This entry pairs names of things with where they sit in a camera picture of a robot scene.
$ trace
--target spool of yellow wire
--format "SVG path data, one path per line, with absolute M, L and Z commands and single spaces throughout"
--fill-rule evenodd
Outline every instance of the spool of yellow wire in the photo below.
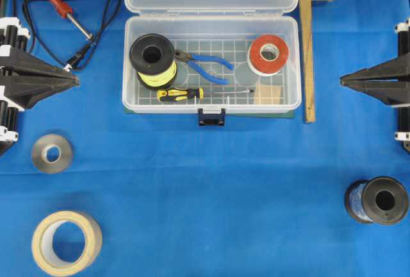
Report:
M 174 46 L 161 35 L 151 33 L 136 39 L 129 57 L 141 84 L 151 90 L 168 88 L 177 76 Z

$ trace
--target blue fabric surface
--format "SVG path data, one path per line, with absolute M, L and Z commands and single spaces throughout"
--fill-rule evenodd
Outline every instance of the blue fabric surface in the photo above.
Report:
M 73 3 L 91 31 L 103 2 Z M 131 13 L 122 5 L 81 87 L 22 115 L 19 143 L 0 159 L 0 276 L 47 276 L 31 237 L 58 210 L 87 212 L 102 229 L 100 256 L 78 276 L 409 276 L 409 218 L 364 226 L 343 206 L 358 179 L 392 176 L 410 190 L 396 111 L 339 84 L 397 55 L 393 29 L 410 16 L 408 0 L 337 0 L 313 13 L 317 122 L 303 124 L 300 107 L 294 120 L 228 117 L 224 128 L 200 128 L 194 115 L 124 113 Z M 48 3 L 33 14 L 61 57 L 83 45 Z M 53 62 L 39 46 L 34 55 Z M 31 164 L 48 133 L 74 146 L 63 174 Z

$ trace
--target black wire spool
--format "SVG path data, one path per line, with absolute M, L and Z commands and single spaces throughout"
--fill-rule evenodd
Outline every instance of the black wire spool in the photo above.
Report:
M 169 88 L 177 77 L 174 46 L 162 35 L 150 33 L 135 40 L 129 59 L 140 83 L 150 90 Z
M 345 208 L 362 224 L 397 224 L 407 214 L 409 200 L 403 185 L 389 177 L 356 181 L 345 193 Z

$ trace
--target clear plastic box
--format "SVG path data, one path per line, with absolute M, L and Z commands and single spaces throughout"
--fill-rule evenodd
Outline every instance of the clear plastic box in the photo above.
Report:
M 284 113 L 301 102 L 299 33 L 297 22 L 283 16 L 298 0 L 125 0 L 127 8 L 140 16 L 130 18 L 125 28 L 122 100 L 136 113 Z M 129 61 L 132 43 L 147 33 L 171 40 L 176 49 L 200 55 L 221 56 L 234 64 L 230 71 L 217 63 L 201 63 L 210 74 L 229 81 L 220 86 L 206 81 L 185 63 L 178 63 L 173 87 L 205 91 L 204 99 L 161 103 L 156 92 L 143 87 Z M 254 74 L 247 65 L 247 51 L 260 35 L 284 39 L 290 56 L 284 68 L 271 77 Z M 253 93 L 209 94 L 241 91 Z

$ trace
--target screwdriver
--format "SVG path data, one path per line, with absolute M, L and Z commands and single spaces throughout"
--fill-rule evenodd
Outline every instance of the screwdriver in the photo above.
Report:
M 244 91 L 231 91 L 231 92 L 210 92 L 205 94 L 235 94 L 235 93 L 253 93 L 253 89 L 247 89 Z M 160 102 L 179 102 L 185 99 L 203 99 L 204 89 L 203 88 L 169 88 L 166 90 L 158 90 L 156 97 Z
M 61 0 L 48 0 L 50 3 L 56 8 L 56 11 L 58 14 L 61 15 L 64 19 L 69 19 L 80 31 L 85 35 L 87 40 L 92 39 L 92 34 L 89 33 L 83 25 L 79 23 L 79 21 L 76 20 L 76 18 L 73 16 L 74 11 L 73 9 L 69 6 L 68 3 L 65 3 Z

